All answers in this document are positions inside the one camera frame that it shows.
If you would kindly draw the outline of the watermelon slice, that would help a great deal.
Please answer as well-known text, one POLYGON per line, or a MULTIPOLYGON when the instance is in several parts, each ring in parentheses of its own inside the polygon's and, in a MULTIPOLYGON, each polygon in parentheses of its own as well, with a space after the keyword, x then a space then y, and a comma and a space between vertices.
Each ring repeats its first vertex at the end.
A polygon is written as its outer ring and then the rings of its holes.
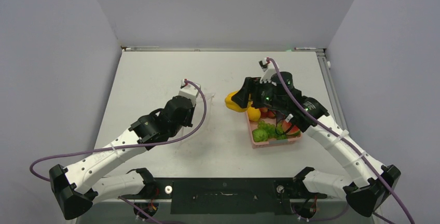
POLYGON ((287 136, 298 136, 301 134, 301 130, 290 122, 282 123, 282 131, 287 136))

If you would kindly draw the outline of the yellow bell pepper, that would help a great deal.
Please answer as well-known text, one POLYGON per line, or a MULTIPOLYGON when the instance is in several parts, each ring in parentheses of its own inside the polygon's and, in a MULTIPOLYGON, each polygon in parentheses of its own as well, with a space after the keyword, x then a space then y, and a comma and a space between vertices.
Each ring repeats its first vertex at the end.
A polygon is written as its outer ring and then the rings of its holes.
POLYGON ((233 110, 233 111, 238 112, 238 113, 242 113, 242 112, 247 111, 247 109, 248 109, 249 107, 251 107, 252 102, 251 102, 251 101, 248 101, 248 103, 247 103, 247 107, 245 107, 245 108, 240 107, 237 103, 235 103, 235 102, 232 100, 232 97, 233 97, 237 92, 238 92, 238 91, 232 92, 232 93, 230 93, 230 94, 228 94, 228 95, 226 96, 226 98, 225 98, 225 105, 226 105, 226 107, 227 107, 228 109, 230 109, 230 110, 233 110))

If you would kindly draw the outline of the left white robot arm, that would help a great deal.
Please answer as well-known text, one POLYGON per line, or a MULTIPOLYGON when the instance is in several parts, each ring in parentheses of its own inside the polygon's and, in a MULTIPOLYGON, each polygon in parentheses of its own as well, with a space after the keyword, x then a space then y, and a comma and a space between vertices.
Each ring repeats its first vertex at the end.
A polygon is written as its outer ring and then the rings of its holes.
POLYGON ((175 137, 182 127, 192 127, 195 96, 174 96, 164 108, 141 116, 123 133, 85 159, 49 170, 51 190, 66 220, 75 219, 91 207, 111 197, 138 194, 153 195, 155 184, 151 173, 143 169, 126 175, 107 177, 107 174, 129 159, 151 150, 158 143, 175 137))

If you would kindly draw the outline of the green lettuce head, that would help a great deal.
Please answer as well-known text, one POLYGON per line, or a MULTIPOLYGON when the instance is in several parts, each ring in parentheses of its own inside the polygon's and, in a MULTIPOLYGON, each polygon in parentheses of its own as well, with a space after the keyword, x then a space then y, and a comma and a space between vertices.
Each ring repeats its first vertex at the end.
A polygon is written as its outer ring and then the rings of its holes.
POLYGON ((266 142, 269 138, 268 132, 264 129, 255 129, 252 131, 253 142, 266 142))

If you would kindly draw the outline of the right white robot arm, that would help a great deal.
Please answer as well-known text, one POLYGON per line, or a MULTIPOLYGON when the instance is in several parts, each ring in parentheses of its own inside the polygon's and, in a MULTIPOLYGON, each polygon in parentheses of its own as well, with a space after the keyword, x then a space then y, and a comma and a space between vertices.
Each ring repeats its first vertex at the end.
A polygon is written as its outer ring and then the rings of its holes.
POLYGON ((227 108, 237 112, 267 108, 282 114, 287 123, 317 141, 348 174, 344 177, 306 167, 296 175, 294 192, 300 197, 321 193, 345 199, 358 214, 370 217, 390 196, 401 171, 364 151, 320 102, 294 87, 291 73, 281 75, 273 75, 267 83, 261 83, 259 77, 246 77, 242 88, 226 97, 227 108))

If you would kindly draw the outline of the pink plastic basket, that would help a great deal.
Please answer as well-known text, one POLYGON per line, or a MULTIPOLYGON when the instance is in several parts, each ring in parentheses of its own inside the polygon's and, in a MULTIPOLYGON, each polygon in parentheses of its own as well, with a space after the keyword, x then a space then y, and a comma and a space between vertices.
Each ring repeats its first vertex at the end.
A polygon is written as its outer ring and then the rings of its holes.
MULTIPOLYGON (((285 116, 283 114, 280 114, 276 111, 274 111, 276 113, 276 118, 275 119, 270 119, 270 118, 260 118, 260 121, 264 121, 266 123, 270 123, 270 124, 281 124, 285 122, 285 116)), ((258 122, 252 122, 248 119, 248 115, 247 112, 245 112, 245 117, 246 117, 246 121, 247 121, 247 126, 248 126, 248 131, 249 131, 249 136, 250 136, 250 140, 251 140, 251 144, 253 148, 263 148, 263 147, 273 147, 273 146, 280 146, 280 145, 288 145, 288 144, 293 144, 296 141, 300 140, 302 138, 302 132, 300 135, 298 136, 287 136, 287 139, 275 139, 275 138, 271 138, 269 140, 267 140, 266 142, 260 142, 260 143, 255 143, 253 142, 253 138, 252 138, 252 131, 257 129, 257 124, 258 122)))

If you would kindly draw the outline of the clear zip top bag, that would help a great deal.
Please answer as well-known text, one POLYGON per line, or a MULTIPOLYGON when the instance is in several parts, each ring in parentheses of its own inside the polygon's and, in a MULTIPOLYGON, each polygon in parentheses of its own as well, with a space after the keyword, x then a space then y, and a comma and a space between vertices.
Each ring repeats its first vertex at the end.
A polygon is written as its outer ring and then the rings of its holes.
MULTIPOLYGON (((207 112, 205 115, 205 119, 201 125, 201 127, 190 137, 187 137, 186 139, 179 141, 177 143, 174 143, 175 150, 179 150, 182 145, 187 145, 188 143, 191 143, 192 141, 210 141, 212 139, 212 133, 210 130, 210 122, 211 122, 211 107, 213 106, 213 100, 215 98, 215 93, 210 92, 204 94, 205 99, 207 101, 207 112)), ((176 138, 187 136, 191 131, 193 131, 201 122, 202 116, 204 113, 204 104, 202 98, 199 96, 196 100, 196 108, 194 112, 194 116, 192 119, 193 127, 182 127, 182 129, 177 133, 176 138)))

